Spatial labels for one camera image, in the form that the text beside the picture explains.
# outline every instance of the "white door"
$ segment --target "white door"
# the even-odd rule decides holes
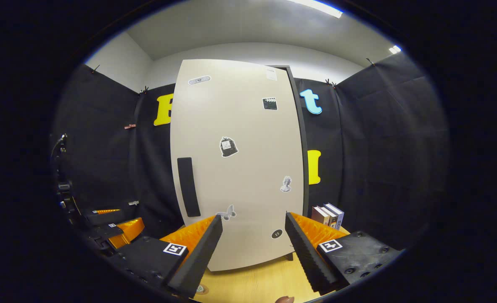
[[[239,61],[183,60],[171,116],[172,171],[185,225],[227,213],[230,205],[235,212],[223,218],[209,270],[292,253],[285,216],[302,213],[304,175],[287,72]],[[184,157],[192,161],[196,217],[187,215],[183,201],[177,159]]]

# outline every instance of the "yellow letter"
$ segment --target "yellow letter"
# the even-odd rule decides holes
[[[157,109],[157,119],[153,121],[154,126],[170,123],[173,98],[174,94],[168,94],[157,98],[157,101],[159,102],[159,108]]]
[[[317,175],[318,160],[320,159],[321,151],[308,151],[308,184],[318,184],[321,178]]]

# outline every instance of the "film clapperboard sticker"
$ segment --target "film clapperboard sticker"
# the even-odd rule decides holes
[[[172,255],[181,255],[186,248],[187,246],[184,245],[170,243],[163,251],[165,253],[171,253]]]
[[[273,109],[277,110],[277,98],[262,98],[264,102],[264,109]]]
[[[320,247],[323,249],[324,252],[329,253],[333,250],[342,248],[342,245],[337,240],[331,240],[323,242],[322,244],[320,244]]]

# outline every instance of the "butterfly sticker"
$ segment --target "butterfly sticker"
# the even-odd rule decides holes
[[[228,221],[230,220],[230,217],[235,218],[237,214],[235,213],[235,211],[233,211],[233,205],[230,205],[228,206],[228,211],[226,211],[225,213],[219,211],[218,213],[216,213],[216,215],[220,215],[225,221]]]

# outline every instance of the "ceiling light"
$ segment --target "ceiling light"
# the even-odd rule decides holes
[[[337,18],[340,18],[342,16],[342,12],[337,10],[336,8],[332,8],[331,6],[328,6],[327,4],[323,4],[321,2],[317,2],[314,0],[288,0],[288,1],[295,2],[298,4],[302,4],[302,5],[306,5],[306,6],[309,6],[311,8],[315,8],[318,11],[327,13],[327,14],[329,14],[331,16],[335,16]]]

